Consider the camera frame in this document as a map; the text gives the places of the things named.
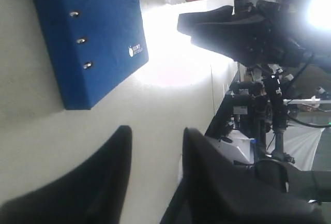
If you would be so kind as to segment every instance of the black cable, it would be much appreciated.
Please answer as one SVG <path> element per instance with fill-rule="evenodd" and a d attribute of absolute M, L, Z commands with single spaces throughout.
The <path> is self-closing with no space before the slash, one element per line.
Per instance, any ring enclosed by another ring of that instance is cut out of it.
<path fill-rule="evenodd" d="M 273 139 L 270 141 L 270 143 L 269 143 L 269 145 L 268 145 L 268 148 L 267 148 L 267 150 L 268 150 L 268 149 L 269 149 L 269 147 L 271 146 L 271 144 L 272 144 L 272 142 L 274 141 L 275 137 L 276 137 L 276 134 L 274 134 L 274 137 L 273 137 Z"/>
<path fill-rule="evenodd" d="M 306 127 L 312 127 L 312 128 L 330 128 L 330 127 L 331 127 L 330 124 L 329 124 L 329 125 L 314 125 L 314 124 L 304 123 L 304 122 L 299 121 L 299 120 L 297 120 L 296 118 L 290 116 L 288 113 L 286 113 L 286 116 L 287 116 L 289 119 L 291 119 L 292 121 L 297 122 L 297 123 L 299 123 L 299 124 L 301 124 L 301 125 L 303 125 L 303 126 L 306 126 Z"/>
<path fill-rule="evenodd" d="M 290 89 L 290 87 L 292 86 L 293 83 L 295 83 L 295 81 L 301 76 L 301 74 L 307 69 L 307 67 L 311 64 L 311 62 L 314 60 L 315 58 L 315 53 L 313 52 L 311 54 L 311 56 L 309 57 L 309 59 L 307 60 L 306 64 L 304 65 L 304 67 L 301 68 L 301 70 L 294 76 L 294 78 L 289 82 L 289 85 L 286 87 L 285 91 L 284 91 L 284 95 L 286 95 L 286 93 L 288 92 L 288 90 Z"/>

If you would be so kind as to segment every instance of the binder logo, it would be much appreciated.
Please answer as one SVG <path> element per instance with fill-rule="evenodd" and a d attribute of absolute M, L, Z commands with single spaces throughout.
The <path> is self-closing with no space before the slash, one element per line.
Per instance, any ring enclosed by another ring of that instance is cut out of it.
<path fill-rule="evenodd" d="M 129 47 L 129 55 L 130 57 L 135 56 L 138 53 L 141 53 L 143 51 L 143 48 L 140 46 L 140 44 L 133 46 L 133 47 Z"/>

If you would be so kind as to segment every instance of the blue binder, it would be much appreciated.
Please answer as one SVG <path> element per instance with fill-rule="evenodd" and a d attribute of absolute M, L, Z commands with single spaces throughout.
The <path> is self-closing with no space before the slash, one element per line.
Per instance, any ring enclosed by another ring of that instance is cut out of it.
<path fill-rule="evenodd" d="M 34 2 L 66 109 L 91 109 L 148 61 L 139 0 Z"/>

